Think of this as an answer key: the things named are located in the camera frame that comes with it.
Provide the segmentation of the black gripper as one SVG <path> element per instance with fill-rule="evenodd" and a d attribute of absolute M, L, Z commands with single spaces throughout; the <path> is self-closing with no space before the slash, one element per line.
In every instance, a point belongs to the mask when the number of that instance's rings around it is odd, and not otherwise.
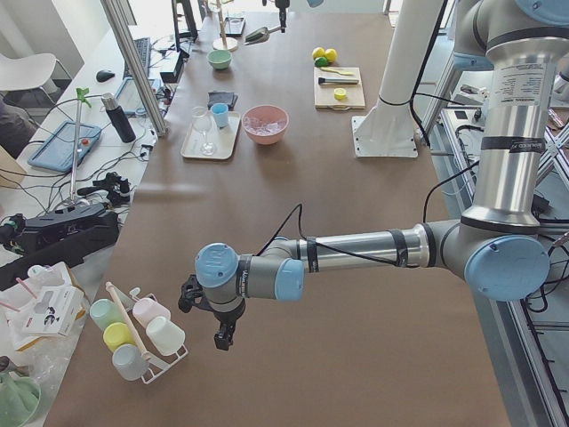
<path fill-rule="evenodd" d="M 220 330 L 213 336 L 215 347 L 218 350 L 228 350 L 233 345 L 236 322 L 244 314 L 245 301 L 237 297 L 226 306 L 211 302 L 206 297 L 205 290 L 198 282 L 196 275 L 191 274 L 181 286 L 178 307 L 184 313 L 190 312 L 194 307 L 211 312 L 220 322 Z"/>
<path fill-rule="evenodd" d="M 279 10 L 279 27 L 281 32 L 286 29 L 287 9 L 290 7 L 290 0 L 275 0 L 276 8 Z"/>

